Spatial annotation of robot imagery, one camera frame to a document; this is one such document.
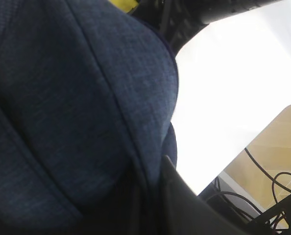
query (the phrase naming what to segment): blue fabric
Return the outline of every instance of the blue fabric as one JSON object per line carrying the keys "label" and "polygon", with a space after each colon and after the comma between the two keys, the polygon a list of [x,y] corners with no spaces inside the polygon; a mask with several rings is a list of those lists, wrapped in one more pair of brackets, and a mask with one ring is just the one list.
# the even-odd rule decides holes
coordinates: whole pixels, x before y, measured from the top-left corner
{"label": "blue fabric", "polygon": [[131,163],[154,195],[161,156],[176,162],[178,78],[161,40],[106,0],[1,9],[0,220],[71,226]]}

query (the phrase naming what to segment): black cable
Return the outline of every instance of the black cable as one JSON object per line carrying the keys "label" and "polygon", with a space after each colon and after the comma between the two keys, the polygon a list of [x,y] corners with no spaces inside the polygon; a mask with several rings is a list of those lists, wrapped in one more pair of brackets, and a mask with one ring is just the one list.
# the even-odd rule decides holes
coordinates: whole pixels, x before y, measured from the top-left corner
{"label": "black cable", "polygon": [[280,182],[274,180],[274,178],[267,173],[266,170],[263,169],[263,167],[260,166],[260,164],[258,164],[258,162],[253,158],[253,156],[251,155],[251,153],[248,151],[247,148],[244,149],[245,152],[247,153],[247,155],[249,156],[249,158],[253,161],[253,163],[270,179],[272,180],[272,182],[274,182],[275,184],[277,184],[279,187],[281,187],[282,189],[288,191],[291,193],[291,189],[287,188],[286,186],[282,185]]}
{"label": "black cable", "polygon": [[286,215],[282,215],[282,216],[280,217],[280,214],[279,214],[279,215],[276,217],[276,219],[274,220],[275,223],[274,223],[274,222],[271,223],[271,224],[274,223],[273,230],[278,231],[278,230],[276,229],[276,227],[277,227],[278,223],[279,223],[282,219],[286,219]]}
{"label": "black cable", "polygon": [[237,193],[234,193],[234,192],[227,192],[227,191],[223,191],[223,192],[217,192],[215,194],[213,194],[212,196],[208,197],[206,199],[206,202],[209,201],[211,198],[215,197],[215,196],[218,196],[218,195],[232,195],[232,196],[235,196],[235,197],[238,197],[238,198],[241,198],[242,200],[246,201],[248,204],[250,204],[259,214],[262,214],[262,211],[260,211],[259,208],[256,207],[256,205],[254,205],[248,198],[242,196],[242,195],[239,195]]}
{"label": "black cable", "polygon": [[[290,172],[280,172],[280,173],[278,173],[278,174],[274,177],[274,180],[277,180],[277,178],[278,178],[279,176],[281,176],[281,175],[290,175],[290,176],[291,176],[291,173],[290,173]],[[275,203],[277,204],[278,201],[277,201],[277,198],[276,198],[276,195],[275,195],[275,183],[274,183],[274,181],[272,182],[272,194],[273,194],[273,197],[274,197]]]}
{"label": "black cable", "polygon": [[[214,188],[217,190],[217,191],[220,191],[220,182],[219,182],[219,177],[217,176],[215,179],[214,179]],[[228,200],[228,198],[226,197],[223,197],[225,202],[228,204],[228,206],[232,207],[236,213],[238,215],[240,215],[242,218],[244,218],[245,220],[248,220],[248,219],[251,219],[251,220],[254,220],[254,217],[249,215],[247,212],[243,211],[242,209],[238,208],[237,206],[235,206],[231,201]]]}
{"label": "black cable", "polygon": [[220,183],[219,183],[219,177],[218,176],[214,179],[214,185],[216,185],[216,184],[218,186],[217,190],[220,192],[221,190],[220,190]]}

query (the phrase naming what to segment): beige floor tile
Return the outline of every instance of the beige floor tile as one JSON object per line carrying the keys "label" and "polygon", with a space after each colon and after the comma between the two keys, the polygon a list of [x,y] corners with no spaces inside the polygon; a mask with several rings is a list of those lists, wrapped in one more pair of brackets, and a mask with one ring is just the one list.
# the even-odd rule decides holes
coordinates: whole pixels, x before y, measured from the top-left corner
{"label": "beige floor tile", "polygon": [[[291,106],[275,118],[248,146],[256,161],[272,176],[285,171],[291,173]],[[224,170],[244,188],[263,208],[275,205],[271,180],[266,177],[243,151]],[[281,175],[278,182],[291,189],[291,176]],[[290,193],[275,185],[278,201]]]}

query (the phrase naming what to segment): yellow object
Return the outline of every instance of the yellow object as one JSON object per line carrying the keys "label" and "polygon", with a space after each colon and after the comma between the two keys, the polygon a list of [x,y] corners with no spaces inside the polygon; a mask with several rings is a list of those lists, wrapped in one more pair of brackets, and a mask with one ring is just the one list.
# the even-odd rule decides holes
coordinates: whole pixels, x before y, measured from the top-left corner
{"label": "yellow object", "polygon": [[138,5],[135,0],[110,0],[110,2],[124,12],[129,12]]}

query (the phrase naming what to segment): white table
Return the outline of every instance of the white table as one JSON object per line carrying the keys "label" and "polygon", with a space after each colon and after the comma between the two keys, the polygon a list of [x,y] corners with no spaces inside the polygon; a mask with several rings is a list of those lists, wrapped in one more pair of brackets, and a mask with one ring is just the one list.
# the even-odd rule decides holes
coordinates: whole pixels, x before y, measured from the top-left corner
{"label": "white table", "polygon": [[290,27],[284,1],[213,23],[178,54],[177,170],[195,193],[291,105]]}

